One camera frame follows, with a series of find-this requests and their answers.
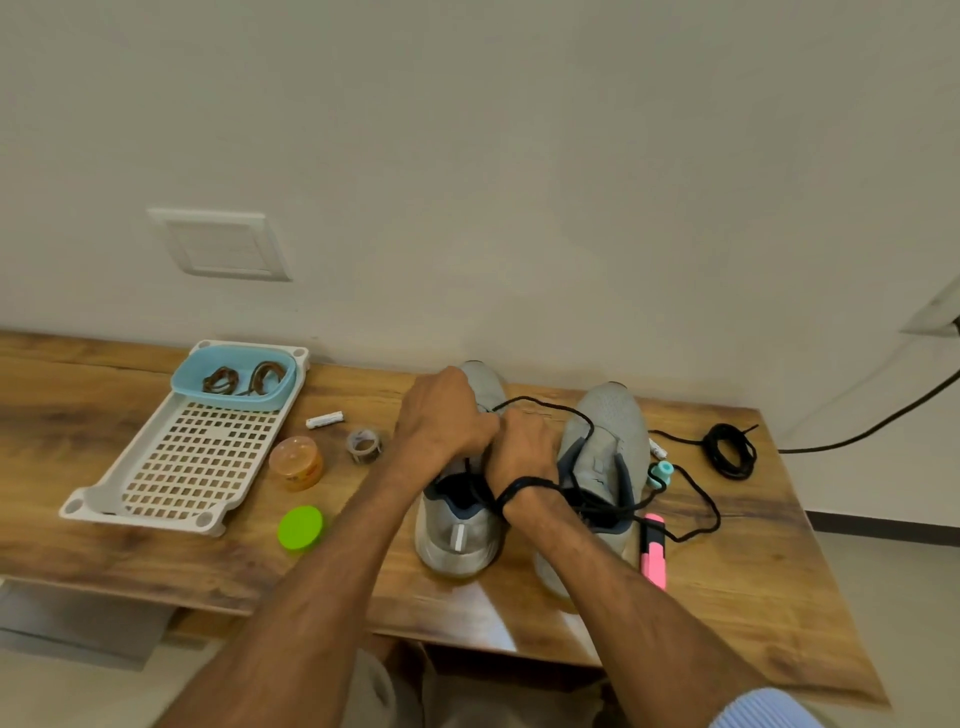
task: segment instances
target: blue plastic tray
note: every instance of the blue plastic tray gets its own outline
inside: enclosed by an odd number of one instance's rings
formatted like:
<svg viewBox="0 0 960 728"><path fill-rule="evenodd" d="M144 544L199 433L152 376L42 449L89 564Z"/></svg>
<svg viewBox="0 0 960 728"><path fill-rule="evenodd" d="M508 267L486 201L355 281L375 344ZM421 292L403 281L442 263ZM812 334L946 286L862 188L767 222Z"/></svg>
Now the blue plastic tray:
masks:
<svg viewBox="0 0 960 728"><path fill-rule="evenodd" d="M240 376L236 392L246 392L256 365L262 361L275 361L286 374L281 381L268 374L264 379L263 395L212 395L204 391L204 379L220 367L230 367ZM185 395L201 404L227 409L242 409L248 412L272 412L281 409L294 390L297 380L297 361L287 352L264 347L210 346L197 349L184 359L173 377L170 386L180 395Z"/></svg>

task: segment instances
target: wooden tabletop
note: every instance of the wooden tabletop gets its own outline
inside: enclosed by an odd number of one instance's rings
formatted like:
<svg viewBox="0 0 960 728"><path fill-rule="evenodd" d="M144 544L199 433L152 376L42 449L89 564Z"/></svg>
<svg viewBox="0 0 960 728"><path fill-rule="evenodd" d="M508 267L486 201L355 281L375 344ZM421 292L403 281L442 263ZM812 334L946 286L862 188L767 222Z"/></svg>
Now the wooden tabletop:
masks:
<svg viewBox="0 0 960 728"><path fill-rule="evenodd" d="M266 474L227 520L219 539L148 528L74 522L58 509L106 471L170 389L183 350L0 332L0 574L180 606L248 615L295 563L276 540L290 508L339 512L366 468L344 450L350 429L393 429L414 376L315 364L281 436L307 434L326 474L314 487L284 491ZM579 392L509 385L573 405ZM778 686L820 699L888 706L804 511L760 414L753 409L639 400L648 425L687 438L712 425L759 423L759 453L746 481L715 473L696 447L665 443L716 500L723 527L667 547L669 593ZM304 420L342 409L348 422L308 431ZM565 414L540 410L557 429ZM658 498L674 532L711 518L681 479ZM498 560L455 581L422 565L414 513L397 534L373 591L371 629L433 643L572 665L599 665L572 606L533 570L531 545L516 531Z"/></svg>

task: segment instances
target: tape roll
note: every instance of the tape roll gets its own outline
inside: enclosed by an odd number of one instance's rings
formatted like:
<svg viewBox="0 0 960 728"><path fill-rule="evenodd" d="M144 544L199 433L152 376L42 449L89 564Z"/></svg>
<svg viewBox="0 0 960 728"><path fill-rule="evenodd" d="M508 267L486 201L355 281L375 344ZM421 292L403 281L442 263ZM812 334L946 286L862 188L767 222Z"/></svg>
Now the tape roll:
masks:
<svg viewBox="0 0 960 728"><path fill-rule="evenodd" d="M347 452L357 465L368 465L382 451L380 436L371 429L355 429L347 436Z"/></svg>

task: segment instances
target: electrical outlet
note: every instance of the electrical outlet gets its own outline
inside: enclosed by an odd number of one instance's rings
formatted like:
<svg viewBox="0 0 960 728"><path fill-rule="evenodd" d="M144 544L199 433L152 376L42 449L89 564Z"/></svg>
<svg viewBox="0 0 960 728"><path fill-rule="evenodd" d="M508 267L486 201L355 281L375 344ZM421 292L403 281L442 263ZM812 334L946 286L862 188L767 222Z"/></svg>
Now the electrical outlet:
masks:
<svg viewBox="0 0 960 728"><path fill-rule="evenodd" d="M266 215L196 209L147 210L167 252L191 276L290 280Z"/></svg>
<svg viewBox="0 0 960 728"><path fill-rule="evenodd" d="M953 323L957 319L960 319L960 276L917 311L901 331L921 336L960 336L960 329Z"/></svg>

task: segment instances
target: white wall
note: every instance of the white wall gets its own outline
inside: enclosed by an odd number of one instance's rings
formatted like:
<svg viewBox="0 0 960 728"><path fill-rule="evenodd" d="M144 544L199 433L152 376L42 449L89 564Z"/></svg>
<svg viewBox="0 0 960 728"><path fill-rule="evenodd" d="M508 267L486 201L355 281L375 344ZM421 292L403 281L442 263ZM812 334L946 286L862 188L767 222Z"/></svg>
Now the white wall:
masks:
<svg viewBox="0 0 960 728"><path fill-rule="evenodd" d="M6 0L0 326L842 438L960 367L898 334L960 274L958 37L951 0ZM295 282L183 275L147 206L266 212ZM958 404L791 457L804 505L960 525Z"/></svg>

